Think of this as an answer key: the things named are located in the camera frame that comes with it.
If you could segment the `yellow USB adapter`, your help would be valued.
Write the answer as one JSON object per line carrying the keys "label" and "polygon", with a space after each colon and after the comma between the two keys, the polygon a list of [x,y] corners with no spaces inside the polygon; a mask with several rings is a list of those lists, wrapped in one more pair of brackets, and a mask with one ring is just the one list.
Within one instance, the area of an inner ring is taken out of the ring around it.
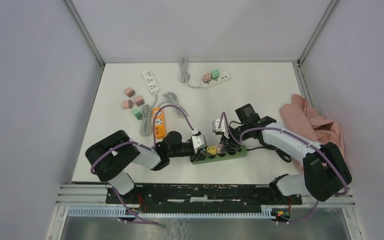
{"label": "yellow USB adapter", "polygon": [[217,147],[216,147],[215,145],[212,145],[212,146],[207,146],[207,147],[206,147],[206,152],[207,152],[210,156],[215,156],[215,155],[217,155],[218,150],[217,150]]}

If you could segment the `green power strip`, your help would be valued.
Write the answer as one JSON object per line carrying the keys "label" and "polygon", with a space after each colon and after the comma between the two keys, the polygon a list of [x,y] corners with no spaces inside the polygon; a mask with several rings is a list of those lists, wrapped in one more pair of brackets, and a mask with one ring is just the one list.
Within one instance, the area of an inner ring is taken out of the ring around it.
{"label": "green power strip", "polygon": [[248,150],[246,146],[241,145],[239,150],[230,150],[225,153],[217,153],[216,155],[205,155],[203,153],[199,153],[196,156],[191,156],[189,160],[193,165],[199,165],[244,158],[247,156],[247,154]]}

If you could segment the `orange power strip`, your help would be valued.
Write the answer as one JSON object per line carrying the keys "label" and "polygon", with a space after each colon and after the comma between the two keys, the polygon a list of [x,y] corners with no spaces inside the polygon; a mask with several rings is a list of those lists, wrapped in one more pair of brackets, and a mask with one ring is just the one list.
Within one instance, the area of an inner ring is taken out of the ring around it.
{"label": "orange power strip", "polygon": [[153,116],[155,118],[155,138],[157,140],[161,140],[167,136],[167,126],[166,126],[166,119],[164,115],[164,111],[161,110],[157,116],[155,116],[155,113],[160,110],[160,107],[155,107],[153,109]]}

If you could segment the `mint adapter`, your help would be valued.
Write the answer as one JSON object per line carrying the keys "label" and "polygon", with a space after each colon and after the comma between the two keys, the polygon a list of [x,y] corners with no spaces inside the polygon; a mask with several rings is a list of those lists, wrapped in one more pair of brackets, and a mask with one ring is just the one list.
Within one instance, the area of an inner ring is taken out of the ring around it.
{"label": "mint adapter", "polygon": [[143,119],[143,114],[140,110],[134,108],[132,109],[132,114],[134,115],[134,117],[137,119],[137,120],[142,120]]}

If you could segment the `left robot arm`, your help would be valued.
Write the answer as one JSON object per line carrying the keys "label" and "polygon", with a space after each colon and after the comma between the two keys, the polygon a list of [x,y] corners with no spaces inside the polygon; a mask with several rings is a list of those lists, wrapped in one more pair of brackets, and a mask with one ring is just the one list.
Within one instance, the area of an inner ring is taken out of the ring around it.
{"label": "left robot arm", "polygon": [[194,159],[207,147],[207,141],[200,132],[187,141],[182,139],[179,132],[170,131],[154,147],[148,147],[132,140],[124,130],[118,130],[90,146],[85,157],[91,164],[90,172],[101,182],[110,184],[118,197],[129,204],[136,200],[138,191],[125,171],[128,165],[137,164],[159,171],[169,165],[171,158]]}

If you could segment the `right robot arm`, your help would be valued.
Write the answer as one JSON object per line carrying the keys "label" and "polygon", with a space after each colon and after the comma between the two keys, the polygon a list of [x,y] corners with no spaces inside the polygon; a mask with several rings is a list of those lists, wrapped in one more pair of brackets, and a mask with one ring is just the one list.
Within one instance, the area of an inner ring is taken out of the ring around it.
{"label": "right robot arm", "polygon": [[286,129],[270,116],[260,117],[251,104],[235,110],[240,125],[229,126],[223,112],[212,123],[213,131],[223,135],[229,144],[240,146],[248,139],[258,140],[261,145],[273,147],[297,160],[303,167],[302,173],[283,174],[269,186],[269,199],[282,204],[292,195],[311,195],[320,202],[332,196],[346,195],[352,176],[339,147],[304,138]]}

